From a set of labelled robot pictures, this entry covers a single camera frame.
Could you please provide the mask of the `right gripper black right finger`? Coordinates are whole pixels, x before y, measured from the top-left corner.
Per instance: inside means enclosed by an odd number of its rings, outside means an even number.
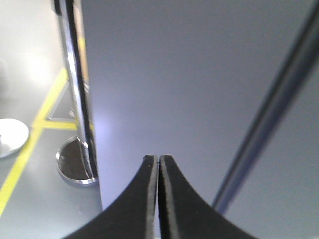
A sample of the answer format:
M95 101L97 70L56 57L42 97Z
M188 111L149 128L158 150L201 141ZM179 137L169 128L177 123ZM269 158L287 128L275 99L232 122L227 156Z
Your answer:
M159 159L159 224L163 239L253 239L211 208L186 180L174 158Z

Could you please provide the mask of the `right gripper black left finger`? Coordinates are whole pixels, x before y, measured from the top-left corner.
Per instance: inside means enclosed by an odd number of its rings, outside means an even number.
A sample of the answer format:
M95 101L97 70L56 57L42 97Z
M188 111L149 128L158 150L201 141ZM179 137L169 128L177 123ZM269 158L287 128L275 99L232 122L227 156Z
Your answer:
M158 158L143 157L137 173L120 196L101 214L67 239L153 239Z

